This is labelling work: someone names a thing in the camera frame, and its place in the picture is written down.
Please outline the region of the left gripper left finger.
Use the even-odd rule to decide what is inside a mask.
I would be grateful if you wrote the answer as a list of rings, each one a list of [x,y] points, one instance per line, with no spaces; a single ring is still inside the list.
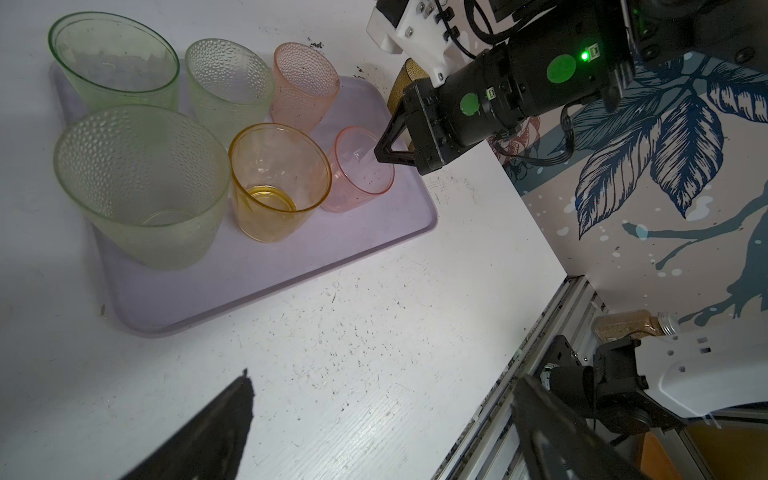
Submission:
[[[126,479],[234,479],[253,420],[254,389],[242,373]]]

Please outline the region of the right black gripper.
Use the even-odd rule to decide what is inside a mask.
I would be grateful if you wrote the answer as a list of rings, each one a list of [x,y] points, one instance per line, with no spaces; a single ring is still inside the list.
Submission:
[[[533,116],[560,109],[566,137],[554,157],[521,155],[535,166],[554,166],[575,149],[571,106],[600,92],[600,60],[586,47],[499,45],[451,74],[440,87],[418,81],[406,90],[374,147],[381,164],[405,165],[426,175],[482,141],[512,135]],[[407,130],[414,152],[396,150]]]

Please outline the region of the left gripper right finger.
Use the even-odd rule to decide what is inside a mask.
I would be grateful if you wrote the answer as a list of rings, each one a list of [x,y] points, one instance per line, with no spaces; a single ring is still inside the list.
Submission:
[[[643,479],[575,412],[525,376],[513,389],[514,425],[531,479]]]

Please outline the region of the pink plastic cup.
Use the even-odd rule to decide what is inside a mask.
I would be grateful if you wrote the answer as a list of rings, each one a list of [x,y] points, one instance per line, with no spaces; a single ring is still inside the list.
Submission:
[[[328,151],[332,183],[321,207],[332,213],[355,209],[387,193],[395,180],[395,167],[379,163],[374,153],[378,139],[357,126],[342,130]]]
[[[335,68],[317,50],[295,42],[279,45],[273,64],[273,121],[310,135],[340,91]]]

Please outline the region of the yellow plastic cup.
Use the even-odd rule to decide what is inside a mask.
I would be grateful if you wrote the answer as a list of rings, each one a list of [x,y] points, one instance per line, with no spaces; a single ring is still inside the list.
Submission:
[[[262,243],[297,231],[326,200],[330,163],[303,132],[279,123],[242,130],[229,148],[233,210],[239,228]]]

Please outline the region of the pale green plastic cup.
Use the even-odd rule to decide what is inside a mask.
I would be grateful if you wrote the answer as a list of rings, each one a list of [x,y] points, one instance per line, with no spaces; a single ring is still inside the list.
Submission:
[[[229,40],[207,38],[189,46],[184,62],[195,115],[224,147],[264,121],[275,81],[257,54]]]

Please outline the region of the clear pale plastic cup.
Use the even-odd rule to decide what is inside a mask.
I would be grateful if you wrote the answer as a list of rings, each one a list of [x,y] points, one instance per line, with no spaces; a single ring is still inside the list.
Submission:
[[[67,127],[53,168],[105,237],[158,270],[181,270],[206,255],[231,182],[225,148],[207,128],[147,105],[99,110]]]

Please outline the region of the bright green plastic cup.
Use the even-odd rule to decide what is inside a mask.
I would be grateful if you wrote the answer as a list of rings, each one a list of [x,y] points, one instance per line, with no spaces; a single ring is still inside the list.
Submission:
[[[106,12],[57,20],[49,49],[88,111],[122,105],[178,108],[180,60],[150,27]]]

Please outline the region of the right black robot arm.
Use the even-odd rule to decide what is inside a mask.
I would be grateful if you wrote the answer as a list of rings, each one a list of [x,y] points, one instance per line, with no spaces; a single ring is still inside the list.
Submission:
[[[614,111],[635,66],[697,52],[767,69],[763,1],[476,1],[463,5],[485,48],[462,50],[452,8],[442,1],[380,1],[368,32],[405,51],[425,72],[403,92],[376,147],[383,164],[437,171],[487,139],[519,132],[530,117],[601,100]]]

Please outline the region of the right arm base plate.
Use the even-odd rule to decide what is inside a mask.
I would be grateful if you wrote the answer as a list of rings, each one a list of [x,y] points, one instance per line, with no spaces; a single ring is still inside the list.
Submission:
[[[534,377],[542,386],[583,418],[596,418],[594,406],[594,368],[582,365],[563,335],[556,335]]]

